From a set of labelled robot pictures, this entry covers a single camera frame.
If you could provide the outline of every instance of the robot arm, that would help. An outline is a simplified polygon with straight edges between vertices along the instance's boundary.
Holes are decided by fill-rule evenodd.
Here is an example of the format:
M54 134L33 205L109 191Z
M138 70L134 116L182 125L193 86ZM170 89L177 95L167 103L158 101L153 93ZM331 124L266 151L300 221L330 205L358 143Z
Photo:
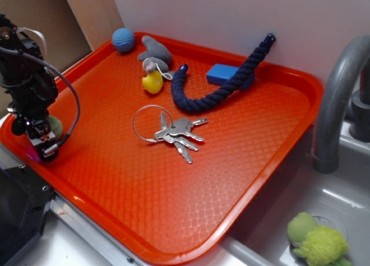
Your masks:
M0 86L12 96L8 106L8 112L14 114L12 133L26 134L40 159L51 161L58 155L58 148L52 147L56 140L47 121L47 108L55 102L58 88L51 73L37 62L43 61L39 46L20 34L22 38L17 26L0 14Z

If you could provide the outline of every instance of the silver key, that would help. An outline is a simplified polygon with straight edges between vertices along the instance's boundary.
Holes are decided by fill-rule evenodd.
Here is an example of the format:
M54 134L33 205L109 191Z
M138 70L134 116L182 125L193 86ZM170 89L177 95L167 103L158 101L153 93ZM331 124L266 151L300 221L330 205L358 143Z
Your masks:
M190 137L197 141L202 142L204 141L204 138L193 134L190 130L195 125L200 125L200 124L207 123L207 122L208 121L205 117L199 120L194 120L194 121L189 121L187 118L183 117L181 119L176 120L173 123L173 125L168 129L168 133L171 136L184 135L184 136L187 136L187 137Z
M186 147L182 143L179 143L179 142L174 142L173 144L176 146L178 152L185 158L185 161L191 164L193 162L193 159L189 155L189 152L187 152Z
M161 119L161 130L156 132L154 134L154 137L157 141L162 142L164 141L163 136L168 133L168 123L164 112L161 112L160 119Z
M182 136L176 136L175 137L175 136L171 136L169 133L167 133L163 136L163 140L165 140L168 143L179 142L182 145L188 147L189 149L193 149L195 151L199 150L199 148L195 144L193 144L188 139L186 139Z

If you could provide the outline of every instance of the gray stuffed toy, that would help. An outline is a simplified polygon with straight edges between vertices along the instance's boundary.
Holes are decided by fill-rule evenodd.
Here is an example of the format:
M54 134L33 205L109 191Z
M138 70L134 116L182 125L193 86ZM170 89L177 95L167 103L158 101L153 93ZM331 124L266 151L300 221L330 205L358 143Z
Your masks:
M142 43L146 48L146 52L140 53L138 60L143 61L143 69L145 72L153 72L158 70L158 67L161 73L169 74L171 76L169 79L171 80L174 72L168 71L169 64L172 61L172 54L162 43L157 42L151 36L143 36Z

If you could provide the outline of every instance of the faucet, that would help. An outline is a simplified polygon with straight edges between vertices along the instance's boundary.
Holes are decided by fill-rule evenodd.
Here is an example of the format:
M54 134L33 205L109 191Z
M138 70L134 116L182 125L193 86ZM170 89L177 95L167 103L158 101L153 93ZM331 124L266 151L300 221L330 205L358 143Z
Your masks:
M359 77L360 89L352 94ZM370 142L370 35L353 39L329 76L313 134L311 152L317 172L331 173L339 167L339 138L350 98L354 114L350 134Z

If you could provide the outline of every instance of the blue sponge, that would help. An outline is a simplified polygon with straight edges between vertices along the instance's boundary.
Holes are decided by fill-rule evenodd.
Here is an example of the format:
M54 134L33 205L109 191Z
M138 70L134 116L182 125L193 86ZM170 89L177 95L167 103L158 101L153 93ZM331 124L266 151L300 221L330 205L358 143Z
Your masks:
M130 29L117 29L112 35L112 44L119 52L129 52L135 46L135 35Z
M215 64L207 72L207 80L209 83L222 85L230 80L239 68L229 65ZM252 73L245 83L240 87L242 90L246 90L254 81L254 73Z

